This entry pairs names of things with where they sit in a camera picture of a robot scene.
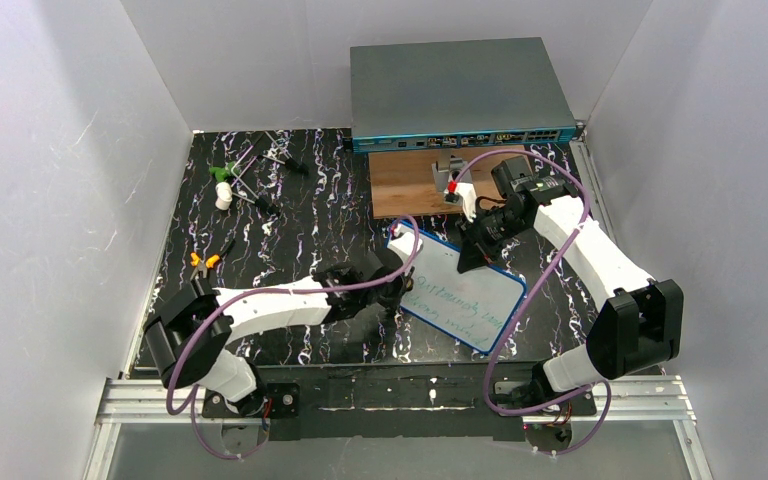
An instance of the gray wall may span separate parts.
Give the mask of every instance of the gray wall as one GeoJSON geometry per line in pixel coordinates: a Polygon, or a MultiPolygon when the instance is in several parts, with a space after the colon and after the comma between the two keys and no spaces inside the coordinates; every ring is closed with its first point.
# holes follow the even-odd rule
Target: gray wall
{"type": "Polygon", "coordinates": [[[0,1],[0,478],[79,478],[191,132],[118,1],[0,1]]]}
{"type": "Polygon", "coordinates": [[[543,37],[587,118],[651,0],[123,0],[190,128],[351,125],[349,47],[543,37]]]}
{"type": "Polygon", "coordinates": [[[656,0],[590,124],[619,241],[686,295],[718,478],[768,478],[768,2],[656,0]]]}

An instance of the marble surface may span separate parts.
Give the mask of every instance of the marble surface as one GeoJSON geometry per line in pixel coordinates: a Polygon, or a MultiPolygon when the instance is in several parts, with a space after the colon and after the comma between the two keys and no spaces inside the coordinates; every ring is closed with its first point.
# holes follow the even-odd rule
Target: marble surface
{"type": "MultiPolygon", "coordinates": [[[[365,155],[342,148],[348,130],[280,132],[289,151],[310,168],[305,177],[269,161],[258,161],[245,179],[258,193],[281,208],[269,218],[237,202],[222,212],[214,207],[215,181],[211,166],[234,162],[256,139],[257,132],[198,134],[181,181],[180,194],[166,240],[153,302],[163,302],[189,280],[192,251],[218,252],[231,239],[235,247],[212,278],[228,288],[269,286],[297,280],[317,268],[348,261],[386,242],[389,221],[372,218],[369,170],[365,155]]],[[[265,138],[255,152],[270,145],[265,138]]],[[[565,145],[529,147],[575,172],[565,145]]],[[[549,169],[537,162],[541,174],[549,169]]],[[[417,219],[420,227],[458,245],[455,216],[417,219]]],[[[512,240],[499,266],[536,281],[554,249],[534,232],[512,240]]],[[[584,341],[596,310],[582,282],[562,263],[526,312],[516,334],[505,344],[508,360],[542,360],[584,341]]],[[[353,320],[327,326],[291,327],[243,339],[237,347],[258,365],[393,364],[409,362],[474,362],[483,355],[409,314],[387,318],[368,309],[353,320]]],[[[153,364],[143,344],[135,373],[151,374],[153,364]]]]}

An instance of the wooden board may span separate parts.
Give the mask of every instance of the wooden board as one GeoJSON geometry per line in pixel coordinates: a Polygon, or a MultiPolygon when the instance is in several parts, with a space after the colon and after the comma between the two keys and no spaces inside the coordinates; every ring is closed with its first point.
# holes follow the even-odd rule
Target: wooden board
{"type": "MultiPolygon", "coordinates": [[[[490,150],[514,149],[525,151],[522,145],[474,147],[448,150],[469,162],[490,150]]],[[[434,187],[431,165],[444,150],[412,150],[369,154],[369,176],[372,181],[372,216],[397,217],[402,214],[433,215],[461,213],[456,205],[443,203],[443,194],[434,187]]],[[[490,157],[470,169],[475,191],[479,196],[499,198],[490,171],[503,160],[516,155],[490,157]]]]}

